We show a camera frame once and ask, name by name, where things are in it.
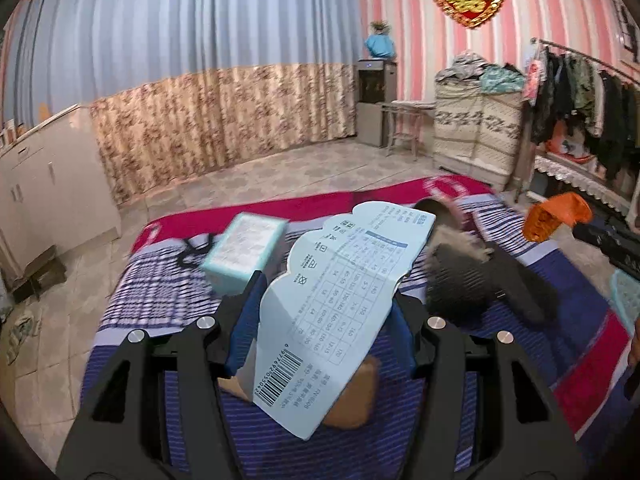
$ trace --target framed picture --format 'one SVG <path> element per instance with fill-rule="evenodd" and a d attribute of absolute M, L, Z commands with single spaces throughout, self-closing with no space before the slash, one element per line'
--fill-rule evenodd
<path fill-rule="evenodd" d="M 637 64 L 640 62 L 638 45 L 640 43 L 640 28 L 638 28 L 638 25 L 622 0 L 613 0 L 613 5 L 618 17 L 620 46 L 623 50 L 622 61 Z"/>

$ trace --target wall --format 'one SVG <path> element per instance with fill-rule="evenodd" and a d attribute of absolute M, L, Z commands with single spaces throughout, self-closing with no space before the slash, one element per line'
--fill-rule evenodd
<path fill-rule="evenodd" d="M 620 63 L 618 21 L 611 0 L 505 0 L 490 22 L 474 30 L 446 16 L 433 0 L 361 0 L 362 30 L 387 20 L 398 52 L 399 99 L 434 100 L 435 73 L 466 49 L 491 62 L 522 68 L 530 38 L 543 38 Z"/>

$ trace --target striped bedspread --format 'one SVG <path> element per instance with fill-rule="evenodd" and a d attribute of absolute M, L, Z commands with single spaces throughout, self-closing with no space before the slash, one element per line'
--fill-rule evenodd
<path fill-rule="evenodd" d="M 212 295 L 202 272 L 177 265 L 177 255 L 185 247 L 184 238 L 191 238 L 194 245 L 204 244 L 206 234 L 220 234 L 238 212 L 247 211 L 288 218 L 290 247 L 302 233 L 320 228 L 327 216 L 350 212 L 358 203 L 385 200 L 413 205 L 427 196 L 455 199 L 477 235 L 499 243 L 558 290 L 559 319 L 549 330 L 531 330 L 499 302 L 485 312 L 481 326 L 462 328 L 481 336 L 491 336 L 499 330 L 513 333 L 553 390 L 585 459 L 593 461 L 631 412 L 622 396 L 630 344 L 626 331 L 607 301 L 558 250 L 555 242 L 527 242 L 520 234 L 522 216 L 484 185 L 463 176 L 414 180 L 365 192 L 187 212 L 152 222 L 134 244 L 132 257 L 102 318 L 82 394 L 133 328 L 145 328 L 152 336 L 161 335 L 180 330 L 202 314 L 215 312 L 220 300 Z M 400 286 L 401 292 L 422 300 L 426 285 L 423 263 L 421 255 Z M 396 478 L 411 443 L 424 382 L 406 377 L 396 362 L 385 330 L 379 334 L 371 353 L 381 362 L 380 384 L 374 416 L 359 430 L 340 431 L 321 426 L 308 442 L 303 442 L 257 406 L 222 393 L 225 418 L 247 478 Z M 167 374 L 165 383 L 172 464 L 188 470 L 175 374 Z M 473 449 L 475 388 L 475 377 L 468 374 L 458 469 L 470 463 Z"/>

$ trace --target light blue box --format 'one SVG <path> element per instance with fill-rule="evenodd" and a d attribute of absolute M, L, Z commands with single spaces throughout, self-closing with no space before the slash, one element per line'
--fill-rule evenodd
<path fill-rule="evenodd" d="M 200 266 L 218 296 L 241 294 L 256 270 L 271 283 L 286 250 L 287 223 L 271 216 L 236 215 Z"/>

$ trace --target clothing size chart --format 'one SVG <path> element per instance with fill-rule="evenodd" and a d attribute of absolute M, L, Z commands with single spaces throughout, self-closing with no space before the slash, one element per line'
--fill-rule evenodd
<path fill-rule="evenodd" d="M 334 254 L 316 291 L 298 311 L 295 341 L 339 365 L 406 247 L 370 230 L 356 229 Z M 313 265 L 313 256 L 309 264 Z"/>
<path fill-rule="evenodd" d="M 358 204 L 306 232 L 260 302 L 254 403 L 307 439 L 366 357 L 434 216 Z"/>

